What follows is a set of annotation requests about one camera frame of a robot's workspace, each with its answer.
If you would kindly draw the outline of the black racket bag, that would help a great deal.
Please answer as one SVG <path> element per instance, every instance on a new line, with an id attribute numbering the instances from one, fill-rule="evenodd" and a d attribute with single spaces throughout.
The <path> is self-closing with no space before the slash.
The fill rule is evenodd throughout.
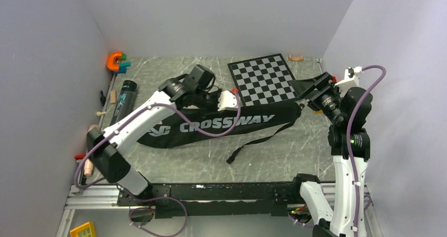
<path id="1" fill-rule="evenodd" d="M 279 133 L 295 124 L 301 116 L 303 108 L 303 104 L 299 105 L 293 101 L 243 106 L 239 119 L 236 119 L 236 111 L 228 110 L 208 114 L 202 114 L 198 109 L 184 109 L 181 112 L 195 126 L 208 133 L 223 133 L 235 123 L 234 129 L 227 134 L 230 136 L 248 134 L 281 125 L 275 132 Z M 138 139 L 138 143 L 157 149 L 170 149 L 210 138 L 196 131 L 179 115 L 174 114 L 150 128 Z"/>

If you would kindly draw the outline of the black shuttlecock tube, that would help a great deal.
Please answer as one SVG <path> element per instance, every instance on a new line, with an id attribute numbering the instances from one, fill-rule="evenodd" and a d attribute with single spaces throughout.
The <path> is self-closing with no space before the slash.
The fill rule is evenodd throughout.
<path id="1" fill-rule="evenodd" d="M 121 121 L 132 111 L 135 95 L 137 93 L 137 83 L 132 80 L 125 80 L 122 84 L 120 94 L 110 121 L 110 126 Z"/>

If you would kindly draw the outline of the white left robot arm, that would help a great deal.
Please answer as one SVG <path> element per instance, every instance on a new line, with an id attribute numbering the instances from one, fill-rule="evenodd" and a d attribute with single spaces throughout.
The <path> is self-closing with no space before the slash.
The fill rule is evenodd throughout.
<path id="1" fill-rule="evenodd" d="M 88 157 L 111 184 L 131 193 L 137 205 L 153 197 L 152 184 L 124 158 L 131 146 L 151 128 L 184 107 L 217 108 L 219 91 L 208 93 L 215 74 L 197 64 L 189 74 L 165 80 L 151 97 L 129 115 L 103 131 L 87 134 Z"/>

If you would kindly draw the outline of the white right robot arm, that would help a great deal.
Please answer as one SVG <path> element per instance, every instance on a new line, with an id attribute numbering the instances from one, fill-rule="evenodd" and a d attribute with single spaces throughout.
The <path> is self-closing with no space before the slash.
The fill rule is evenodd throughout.
<path id="1" fill-rule="evenodd" d="M 329 119 L 327 138 L 335 168 L 333 205 L 327 201 L 318 177 L 309 174 L 297 174 L 291 198 L 306 203 L 314 222 L 313 236 L 366 236 L 364 186 L 371 140 L 364 125 L 373 95 L 358 86 L 342 92 L 328 73 L 292 80 L 290 85 L 299 100 Z"/>

